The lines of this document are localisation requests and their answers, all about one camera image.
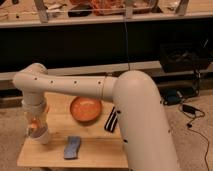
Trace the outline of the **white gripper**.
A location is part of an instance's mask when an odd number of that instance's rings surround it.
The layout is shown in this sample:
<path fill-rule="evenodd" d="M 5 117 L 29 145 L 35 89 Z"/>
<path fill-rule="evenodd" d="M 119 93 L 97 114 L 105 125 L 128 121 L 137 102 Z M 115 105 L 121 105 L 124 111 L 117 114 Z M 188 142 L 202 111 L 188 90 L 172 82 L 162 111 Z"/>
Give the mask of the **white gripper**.
<path fill-rule="evenodd" d="M 22 102 L 22 108 L 24 115 L 27 120 L 27 135 L 28 136 L 39 136 L 47 129 L 47 114 L 49 111 L 49 106 L 43 102 L 39 105 L 28 105 L 25 102 Z M 36 131 L 33 131 L 30 128 L 32 122 L 37 122 L 40 128 Z"/>

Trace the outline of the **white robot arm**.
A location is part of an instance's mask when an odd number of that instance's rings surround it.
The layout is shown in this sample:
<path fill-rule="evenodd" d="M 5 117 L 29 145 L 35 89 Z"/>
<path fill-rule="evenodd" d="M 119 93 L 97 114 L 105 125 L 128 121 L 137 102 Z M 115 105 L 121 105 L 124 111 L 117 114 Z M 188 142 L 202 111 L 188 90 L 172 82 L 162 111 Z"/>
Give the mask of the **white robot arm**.
<path fill-rule="evenodd" d="M 114 104 L 129 171 L 181 171 L 159 90 L 142 71 L 118 77 L 53 76 L 40 63 L 17 72 L 13 85 L 33 116 L 46 107 L 46 92 L 102 99 Z"/>

